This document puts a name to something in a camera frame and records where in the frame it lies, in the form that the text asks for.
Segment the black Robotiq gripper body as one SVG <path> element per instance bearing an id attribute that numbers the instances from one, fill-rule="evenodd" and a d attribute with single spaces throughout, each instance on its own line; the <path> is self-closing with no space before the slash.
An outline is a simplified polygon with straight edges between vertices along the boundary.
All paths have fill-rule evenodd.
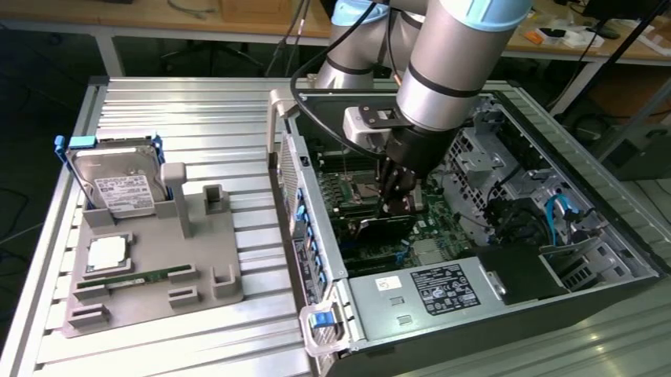
<path id="1" fill-rule="evenodd" d="M 458 129 L 430 131 L 413 126 L 391 130 L 385 153 L 402 167 L 414 172 L 431 172 L 441 164 Z"/>

